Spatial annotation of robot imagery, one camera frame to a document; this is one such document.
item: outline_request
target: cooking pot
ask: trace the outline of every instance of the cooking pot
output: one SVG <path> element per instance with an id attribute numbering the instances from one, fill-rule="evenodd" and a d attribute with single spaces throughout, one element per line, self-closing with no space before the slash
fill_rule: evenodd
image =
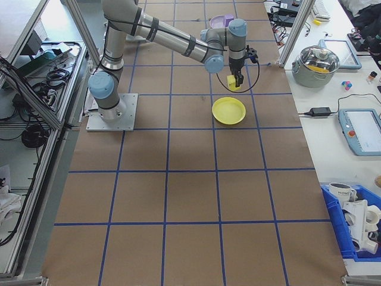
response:
<path id="1" fill-rule="evenodd" d="M 339 58 L 332 51 L 320 46 L 308 46 L 292 63 L 292 75 L 301 85 L 319 88 L 331 80 L 339 66 Z"/>

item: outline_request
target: yellow bowl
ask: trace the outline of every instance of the yellow bowl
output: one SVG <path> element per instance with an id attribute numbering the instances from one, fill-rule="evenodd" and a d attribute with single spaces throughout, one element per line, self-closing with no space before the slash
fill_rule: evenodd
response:
<path id="1" fill-rule="evenodd" d="M 241 122 L 246 115 L 246 108 L 242 102 L 233 97 L 223 97 L 216 100 L 212 106 L 214 118 L 227 125 Z"/>

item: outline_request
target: tablet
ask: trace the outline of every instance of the tablet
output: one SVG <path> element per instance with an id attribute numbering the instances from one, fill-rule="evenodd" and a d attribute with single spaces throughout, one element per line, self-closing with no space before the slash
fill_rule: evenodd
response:
<path id="1" fill-rule="evenodd" d="M 381 156 L 381 120 L 374 109 L 340 109 L 339 121 L 358 156 Z"/>
<path id="2" fill-rule="evenodd" d="M 349 41 L 321 39 L 319 41 L 319 46 L 329 49 L 338 56 L 340 60 L 339 69 L 358 70 L 362 67 L 356 56 L 355 49 Z"/>

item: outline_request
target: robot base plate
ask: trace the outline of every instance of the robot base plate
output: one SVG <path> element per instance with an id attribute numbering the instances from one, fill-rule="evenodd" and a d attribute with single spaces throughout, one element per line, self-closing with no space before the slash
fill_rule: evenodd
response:
<path id="1" fill-rule="evenodd" d="M 98 112 L 89 115 L 87 131 L 133 131 L 135 125 L 138 94 L 119 94 L 120 100 L 126 104 L 126 111 L 122 118 L 108 122 L 104 121 Z"/>

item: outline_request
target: power adapter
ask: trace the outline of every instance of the power adapter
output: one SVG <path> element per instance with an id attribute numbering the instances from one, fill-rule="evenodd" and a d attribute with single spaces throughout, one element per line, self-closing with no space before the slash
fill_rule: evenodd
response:
<path id="1" fill-rule="evenodd" d="M 14 98 L 12 99 L 12 104 L 14 108 L 16 109 L 29 107 L 29 104 L 25 101 L 25 99 L 20 94 L 15 94 Z"/>
<path id="2" fill-rule="evenodd" d="M 329 107 L 313 107 L 308 112 L 302 113 L 312 117 L 330 116 L 333 112 Z"/>

